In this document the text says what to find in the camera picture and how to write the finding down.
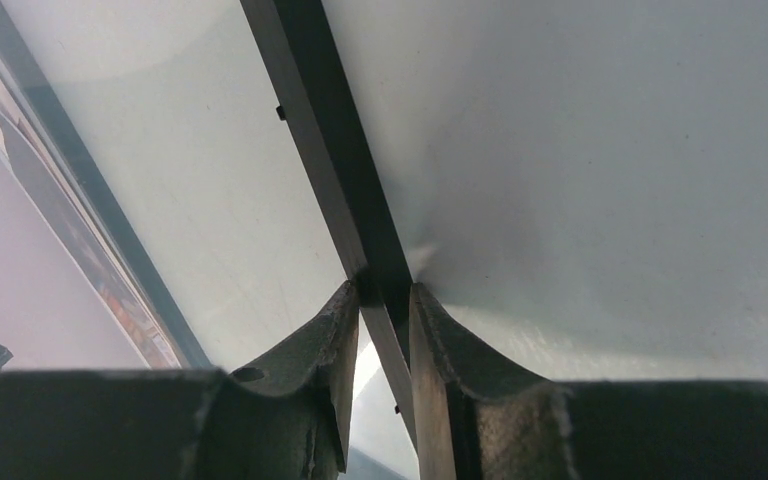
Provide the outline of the cat photo print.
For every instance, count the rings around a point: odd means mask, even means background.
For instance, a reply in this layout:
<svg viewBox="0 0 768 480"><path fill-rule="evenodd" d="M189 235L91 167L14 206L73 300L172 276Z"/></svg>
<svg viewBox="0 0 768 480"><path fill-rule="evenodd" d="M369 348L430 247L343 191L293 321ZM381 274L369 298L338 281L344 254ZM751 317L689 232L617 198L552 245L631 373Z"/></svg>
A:
<svg viewBox="0 0 768 480"><path fill-rule="evenodd" d="M1 74L0 150L14 178L144 363L161 369L187 366L189 362L137 294L109 242Z"/></svg>

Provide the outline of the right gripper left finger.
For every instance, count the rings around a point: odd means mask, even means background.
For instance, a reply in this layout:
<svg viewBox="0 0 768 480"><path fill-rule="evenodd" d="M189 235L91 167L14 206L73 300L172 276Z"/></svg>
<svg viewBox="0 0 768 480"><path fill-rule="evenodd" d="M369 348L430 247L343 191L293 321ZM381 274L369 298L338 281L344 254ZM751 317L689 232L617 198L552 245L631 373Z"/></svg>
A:
<svg viewBox="0 0 768 480"><path fill-rule="evenodd" d="M0 479L334 479L347 468L358 316L344 283L230 373L0 373Z"/></svg>

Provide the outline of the black picture frame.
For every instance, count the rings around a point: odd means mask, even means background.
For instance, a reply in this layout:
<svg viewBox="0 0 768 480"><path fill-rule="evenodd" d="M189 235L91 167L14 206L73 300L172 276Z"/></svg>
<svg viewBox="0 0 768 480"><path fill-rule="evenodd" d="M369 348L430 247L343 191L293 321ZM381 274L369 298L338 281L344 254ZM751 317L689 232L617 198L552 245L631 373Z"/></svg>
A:
<svg viewBox="0 0 768 480"><path fill-rule="evenodd" d="M163 331L189 362L213 364L176 306L40 65L0 1L0 74L56 164L87 208ZM406 335L411 281L378 174L319 1L236 1L255 40L326 222L345 278L362 295L368 339L359 353L355 389L375 376L394 391L391 418L415 439Z"/></svg>

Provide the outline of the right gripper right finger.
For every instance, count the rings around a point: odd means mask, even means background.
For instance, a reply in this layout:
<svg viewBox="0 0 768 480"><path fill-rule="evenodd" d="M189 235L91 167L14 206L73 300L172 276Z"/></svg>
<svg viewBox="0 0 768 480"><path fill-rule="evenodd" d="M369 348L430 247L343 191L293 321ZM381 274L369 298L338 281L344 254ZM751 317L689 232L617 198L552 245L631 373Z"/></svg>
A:
<svg viewBox="0 0 768 480"><path fill-rule="evenodd" d="M768 479L768 382L553 381L421 284L409 321L424 479Z"/></svg>

